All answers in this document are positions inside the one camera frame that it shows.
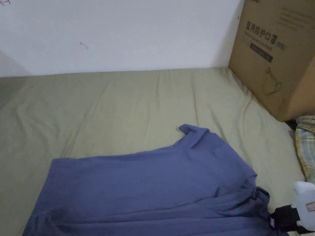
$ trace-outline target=mattress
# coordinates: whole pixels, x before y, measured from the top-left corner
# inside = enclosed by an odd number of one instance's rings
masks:
[[[226,68],[3,78],[0,94],[3,235],[22,234],[52,159],[169,146],[182,124],[227,141],[270,193],[270,211],[304,180],[294,132]]]

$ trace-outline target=white wall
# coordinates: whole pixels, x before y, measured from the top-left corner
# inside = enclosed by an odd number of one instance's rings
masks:
[[[0,77],[227,66],[243,1],[10,0]]]

